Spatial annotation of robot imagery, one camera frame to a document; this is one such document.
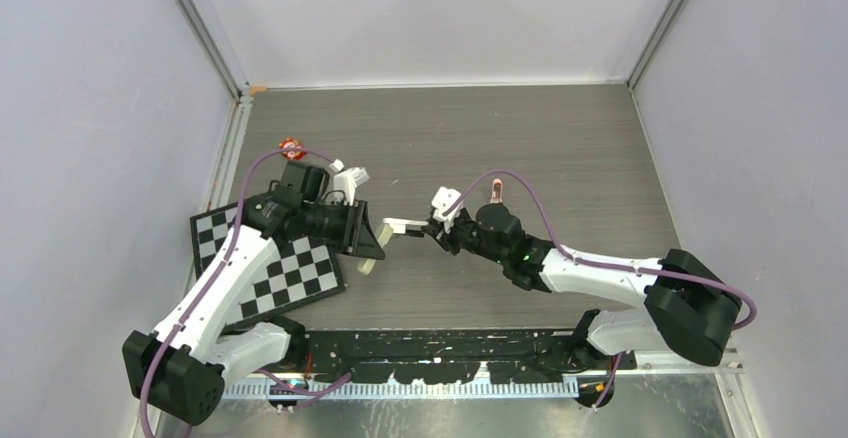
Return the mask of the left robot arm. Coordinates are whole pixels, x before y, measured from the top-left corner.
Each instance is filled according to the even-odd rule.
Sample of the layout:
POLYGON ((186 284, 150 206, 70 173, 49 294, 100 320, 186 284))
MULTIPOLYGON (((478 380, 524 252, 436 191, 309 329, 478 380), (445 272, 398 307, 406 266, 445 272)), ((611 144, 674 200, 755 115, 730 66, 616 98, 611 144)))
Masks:
POLYGON ((215 411, 228 385, 269 364, 293 372, 305 363, 301 325, 259 322, 226 337, 229 313, 254 277, 293 240, 313 237, 342 255, 384 259, 368 204, 356 196, 368 178, 365 168, 339 160, 326 167, 290 161, 267 191, 240 192, 223 247, 196 284, 152 331, 133 331, 122 345, 146 436, 153 434, 149 407, 198 426, 215 411))

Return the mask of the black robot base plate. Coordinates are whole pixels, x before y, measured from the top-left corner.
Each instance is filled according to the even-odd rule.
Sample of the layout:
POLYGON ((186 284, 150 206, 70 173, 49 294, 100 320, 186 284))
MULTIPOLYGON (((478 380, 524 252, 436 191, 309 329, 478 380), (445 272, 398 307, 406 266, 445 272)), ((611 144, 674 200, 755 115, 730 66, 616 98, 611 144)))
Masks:
POLYGON ((569 328, 313 330, 296 345, 297 362, 271 369, 330 383, 467 384, 487 372, 493 384, 553 383, 566 374, 604 376, 610 358, 574 354, 569 328))

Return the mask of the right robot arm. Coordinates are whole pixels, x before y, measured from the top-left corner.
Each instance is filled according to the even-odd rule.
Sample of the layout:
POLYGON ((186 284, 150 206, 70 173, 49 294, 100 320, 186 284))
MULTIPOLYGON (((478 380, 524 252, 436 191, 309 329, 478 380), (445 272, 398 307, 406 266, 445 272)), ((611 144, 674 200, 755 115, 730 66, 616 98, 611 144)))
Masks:
POLYGON ((550 240, 527 233, 500 203, 452 220, 431 216, 422 228, 446 252, 466 251, 500 266, 526 291, 578 293, 627 305, 619 312, 589 310, 567 345, 574 361, 596 368, 625 351, 670 350, 703 366, 718 365, 741 310, 720 280, 693 255, 672 249, 663 259, 564 255, 550 240))

